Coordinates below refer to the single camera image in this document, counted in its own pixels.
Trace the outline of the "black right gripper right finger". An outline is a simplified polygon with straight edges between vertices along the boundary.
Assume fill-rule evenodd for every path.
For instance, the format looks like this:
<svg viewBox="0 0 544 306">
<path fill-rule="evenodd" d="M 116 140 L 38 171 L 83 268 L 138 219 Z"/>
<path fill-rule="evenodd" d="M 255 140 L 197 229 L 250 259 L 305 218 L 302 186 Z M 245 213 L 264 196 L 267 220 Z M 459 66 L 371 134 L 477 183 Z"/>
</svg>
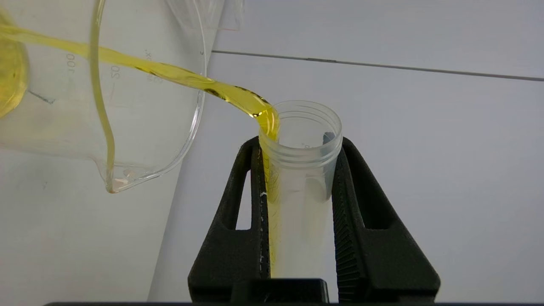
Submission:
<svg viewBox="0 0 544 306">
<path fill-rule="evenodd" d="M 433 303 L 441 285 L 437 271 L 348 138 L 331 199 L 339 301 Z"/>
</svg>

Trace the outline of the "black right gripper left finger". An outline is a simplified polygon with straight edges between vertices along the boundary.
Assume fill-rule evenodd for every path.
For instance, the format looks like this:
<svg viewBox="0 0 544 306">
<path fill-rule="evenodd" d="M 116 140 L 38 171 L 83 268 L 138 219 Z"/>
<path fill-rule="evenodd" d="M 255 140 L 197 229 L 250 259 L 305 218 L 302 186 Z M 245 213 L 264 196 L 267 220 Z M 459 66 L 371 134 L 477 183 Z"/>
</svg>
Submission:
<svg viewBox="0 0 544 306">
<path fill-rule="evenodd" d="M 240 147 L 206 238 L 188 275 L 194 303 L 227 303 L 242 281 L 270 273 L 268 198 L 257 137 Z M 250 228 L 236 229 L 246 176 L 250 176 Z"/>
</svg>

